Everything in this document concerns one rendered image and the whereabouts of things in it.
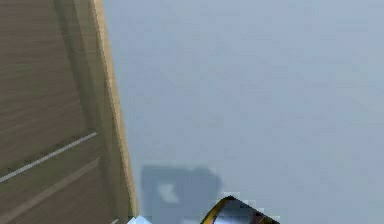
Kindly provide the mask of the shiny grey round object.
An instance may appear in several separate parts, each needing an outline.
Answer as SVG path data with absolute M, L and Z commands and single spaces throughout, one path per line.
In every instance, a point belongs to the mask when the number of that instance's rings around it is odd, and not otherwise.
M 220 199 L 200 224 L 280 224 L 232 195 Z

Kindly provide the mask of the pale blue small object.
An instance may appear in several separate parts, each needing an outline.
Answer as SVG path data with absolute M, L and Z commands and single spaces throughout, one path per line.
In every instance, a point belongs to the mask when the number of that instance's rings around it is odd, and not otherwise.
M 127 224 L 152 224 L 143 216 L 137 216 L 130 219 Z

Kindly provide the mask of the light brown wooden door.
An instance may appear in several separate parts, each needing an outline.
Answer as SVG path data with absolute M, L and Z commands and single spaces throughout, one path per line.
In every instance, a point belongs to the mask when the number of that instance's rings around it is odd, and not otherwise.
M 0 0 L 0 224 L 137 213 L 103 3 Z

